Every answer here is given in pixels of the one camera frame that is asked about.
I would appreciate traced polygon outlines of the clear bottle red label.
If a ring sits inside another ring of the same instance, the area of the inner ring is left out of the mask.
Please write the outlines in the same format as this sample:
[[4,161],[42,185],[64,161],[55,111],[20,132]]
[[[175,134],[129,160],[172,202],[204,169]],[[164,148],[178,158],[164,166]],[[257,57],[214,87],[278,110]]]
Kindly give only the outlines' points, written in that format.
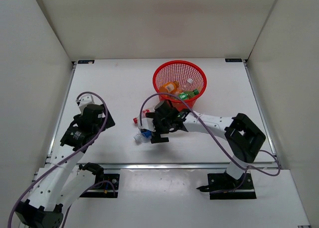
[[134,124],[137,125],[139,129],[145,129],[145,130],[149,130],[151,132],[155,132],[155,126],[153,124],[153,119],[146,117],[147,113],[153,113],[153,112],[154,112],[153,108],[144,109],[142,111],[141,118],[140,118],[140,116],[133,118]]

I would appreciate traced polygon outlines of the clear bottle blue label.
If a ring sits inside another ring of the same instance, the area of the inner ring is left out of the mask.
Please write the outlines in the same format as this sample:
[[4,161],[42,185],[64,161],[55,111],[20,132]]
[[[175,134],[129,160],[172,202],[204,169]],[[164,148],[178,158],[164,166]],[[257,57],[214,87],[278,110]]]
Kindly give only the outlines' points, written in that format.
[[141,129],[136,135],[134,135],[134,140],[136,143],[147,143],[150,142],[152,132],[147,129]]

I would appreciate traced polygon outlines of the small orange bottle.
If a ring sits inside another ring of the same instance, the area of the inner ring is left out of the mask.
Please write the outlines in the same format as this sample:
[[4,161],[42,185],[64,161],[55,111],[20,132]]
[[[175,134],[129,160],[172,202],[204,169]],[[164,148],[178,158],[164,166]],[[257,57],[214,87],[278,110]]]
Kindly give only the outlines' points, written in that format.
[[174,96],[179,96],[180,94],[182,94],[184,92],[184,90],[182,90],[182,89],[176,89],[174,92],[173,92],[173,95]]

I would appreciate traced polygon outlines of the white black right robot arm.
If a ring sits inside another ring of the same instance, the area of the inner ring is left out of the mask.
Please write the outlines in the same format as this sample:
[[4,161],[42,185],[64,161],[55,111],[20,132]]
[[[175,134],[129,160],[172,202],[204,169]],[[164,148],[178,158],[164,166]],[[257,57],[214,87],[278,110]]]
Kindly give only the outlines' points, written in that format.
[[168,142],[166,134],[179,130],[209,134],[214,140],[227,141],[232,155],[224,183],[229,188],[242,182],[244,172],[255,161],[266,140],[264,133],[245,114],[218,117],[200,114],[190,108],[179,111],[170,101],[162,101],[150,112],[141,114],[139,128],[151,132],[151,143]]

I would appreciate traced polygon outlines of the orange juice bottle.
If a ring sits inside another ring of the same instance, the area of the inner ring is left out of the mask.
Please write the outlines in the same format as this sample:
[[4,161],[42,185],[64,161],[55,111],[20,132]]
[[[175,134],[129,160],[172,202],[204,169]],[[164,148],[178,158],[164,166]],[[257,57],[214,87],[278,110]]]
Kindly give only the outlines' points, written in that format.
[[173,94],[179,87],[179,82],[167,82],[159,88],[160,93],[169,93]]

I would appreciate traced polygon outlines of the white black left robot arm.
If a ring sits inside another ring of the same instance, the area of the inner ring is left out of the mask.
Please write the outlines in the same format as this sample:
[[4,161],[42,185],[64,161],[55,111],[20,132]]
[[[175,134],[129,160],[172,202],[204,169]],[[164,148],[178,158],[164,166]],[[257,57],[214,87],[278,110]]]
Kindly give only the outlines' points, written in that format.
[[63,135],[49,169],[36,179],[27,190],[30,195],[19,200],[12,211],[21,223],[30,228],[59,228],[65,225],[70,207],[92,188],[114,185],[104,177],[104,169],[95,163],[79,165],[79,172],[68,181],[70,174],[101,132],[113,127],[115,122],[105,104],[92,102],[79,105],[81,113]]

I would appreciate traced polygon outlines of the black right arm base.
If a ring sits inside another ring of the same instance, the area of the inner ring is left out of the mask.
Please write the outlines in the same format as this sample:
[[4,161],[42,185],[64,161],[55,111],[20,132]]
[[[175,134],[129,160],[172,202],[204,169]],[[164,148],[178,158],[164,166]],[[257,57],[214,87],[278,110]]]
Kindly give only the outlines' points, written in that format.
[[209,193],[210,200],[253,200],[257,199],[253,179],[245,172],[239,180],[226,172],[207,174],[208,184],[197,187],[200,192]]

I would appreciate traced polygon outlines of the dark corner label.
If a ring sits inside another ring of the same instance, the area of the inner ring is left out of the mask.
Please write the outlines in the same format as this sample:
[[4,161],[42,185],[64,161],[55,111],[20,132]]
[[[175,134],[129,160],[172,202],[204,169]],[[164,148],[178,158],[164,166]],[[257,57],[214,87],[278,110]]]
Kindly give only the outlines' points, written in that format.
[[240,58],[225,58],[226,63],[242,63]]
[[94,64],[95,60],[78,60],[78,64]]

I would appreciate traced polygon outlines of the red plastic mesh basket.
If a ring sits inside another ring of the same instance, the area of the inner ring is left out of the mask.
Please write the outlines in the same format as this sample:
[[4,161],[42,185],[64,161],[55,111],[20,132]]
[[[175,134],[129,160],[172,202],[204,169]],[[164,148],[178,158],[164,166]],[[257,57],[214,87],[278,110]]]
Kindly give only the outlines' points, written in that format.
[[[153,86],[157,93],[159,93],[159,88],[167,82],[179,82],[180,85],[187,79],[192,78],[194,80],[192,85],[192,90],[198,89],[199,94],[194,98],[184,100],[186,104],[193,107],[196,100],[204,93],[207,86],[207,78],[205,73],[197,65],[184,61],[184,60],[173,60],[160,65],[153,75]],[[168,99],[172,101],[174,107],[178,110],[186,108],[186,106],[179,100],[173,97],[173,94],[169,96],[159,95],[159,99]]]

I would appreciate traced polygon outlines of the green plastic bottle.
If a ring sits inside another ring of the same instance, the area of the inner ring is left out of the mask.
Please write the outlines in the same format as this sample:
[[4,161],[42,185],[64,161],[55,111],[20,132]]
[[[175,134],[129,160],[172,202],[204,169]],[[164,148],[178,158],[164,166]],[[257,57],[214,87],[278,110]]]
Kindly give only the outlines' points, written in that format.
[[181,93],[178,94],[178,96],[182,100],[188,100],[188,99],[194,98],[198,94],[199,94],[199,90],[194,89],[192,91],[182,91]]

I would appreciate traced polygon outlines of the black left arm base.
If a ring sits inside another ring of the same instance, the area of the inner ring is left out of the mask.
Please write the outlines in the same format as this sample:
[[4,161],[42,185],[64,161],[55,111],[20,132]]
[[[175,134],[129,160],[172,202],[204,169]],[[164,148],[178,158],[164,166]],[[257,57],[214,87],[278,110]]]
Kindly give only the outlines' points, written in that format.
[[120,174],[105,173],[104,168],[95,163],[80,164],[79,170],[87,170],[95,176],[94,184],[80,198],[110,198],[118,197]]

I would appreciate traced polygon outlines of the dark left corner label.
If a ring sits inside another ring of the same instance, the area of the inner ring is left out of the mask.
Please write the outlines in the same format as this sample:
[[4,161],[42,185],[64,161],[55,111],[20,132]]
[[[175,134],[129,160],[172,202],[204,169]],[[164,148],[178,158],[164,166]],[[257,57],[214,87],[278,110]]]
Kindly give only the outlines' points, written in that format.
[[94,64],[95,60],[78,60],[78,64]]

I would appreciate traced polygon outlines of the dark right corner label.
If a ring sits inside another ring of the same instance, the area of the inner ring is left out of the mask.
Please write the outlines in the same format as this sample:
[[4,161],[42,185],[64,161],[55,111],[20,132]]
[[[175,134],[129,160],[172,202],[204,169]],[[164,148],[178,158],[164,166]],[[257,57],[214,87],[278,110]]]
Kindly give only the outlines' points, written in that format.
[[225,58],[226,63],[242,63],[240,58]]

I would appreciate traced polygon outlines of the clear bottle white cap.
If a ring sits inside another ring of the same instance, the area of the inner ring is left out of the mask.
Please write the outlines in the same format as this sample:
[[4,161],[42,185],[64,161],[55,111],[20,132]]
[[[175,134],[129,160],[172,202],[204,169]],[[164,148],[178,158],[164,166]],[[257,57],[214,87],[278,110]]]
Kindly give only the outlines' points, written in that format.
[[183,82],[180,85],[180,88],[183,91],[192,91],[192,85],[193,85],[194,80],[192,78],[187,79],[185,82]]

